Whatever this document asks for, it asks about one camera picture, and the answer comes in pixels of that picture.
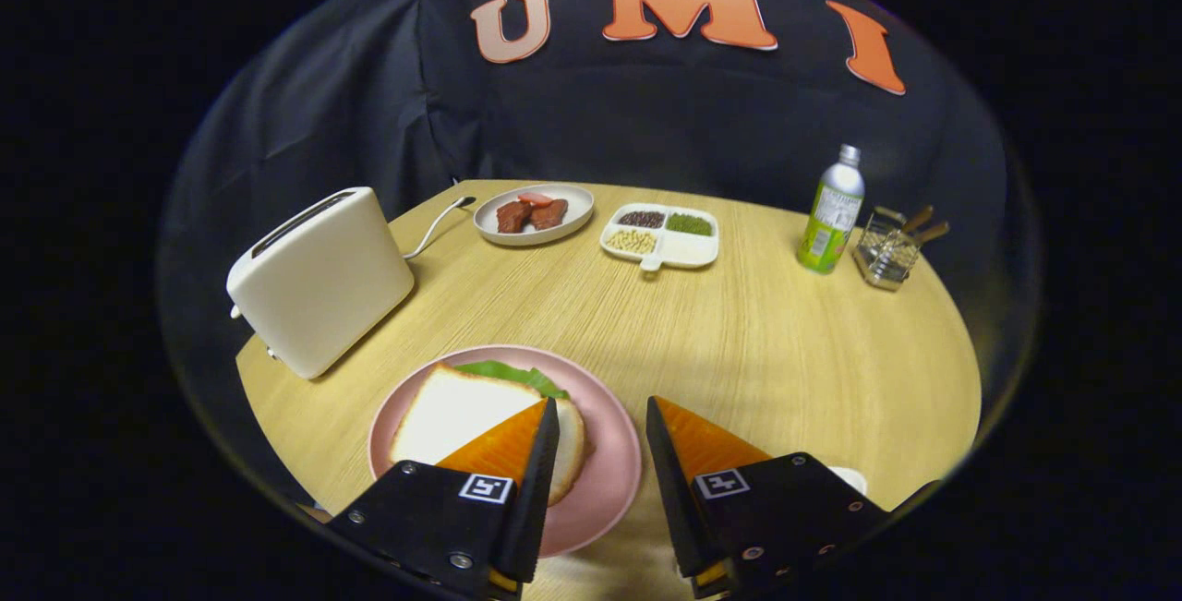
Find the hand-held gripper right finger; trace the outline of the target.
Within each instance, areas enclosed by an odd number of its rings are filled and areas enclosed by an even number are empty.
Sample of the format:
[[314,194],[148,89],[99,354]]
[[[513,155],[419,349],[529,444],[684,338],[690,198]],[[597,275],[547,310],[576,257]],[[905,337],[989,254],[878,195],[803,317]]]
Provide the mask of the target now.
[[680,576],[696,600],[803,600],[890,521],[807,452],[772,455],[662,396],[647,445]]

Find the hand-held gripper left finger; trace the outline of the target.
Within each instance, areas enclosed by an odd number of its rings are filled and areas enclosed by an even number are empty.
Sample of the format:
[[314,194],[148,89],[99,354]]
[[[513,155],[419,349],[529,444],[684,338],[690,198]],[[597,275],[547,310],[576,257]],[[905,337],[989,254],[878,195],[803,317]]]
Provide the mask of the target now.
[[434,600],[519,600],[535,579],[561,426],[545,399],[511,416],[526,452],[506,474],[401,461],[327,534]]

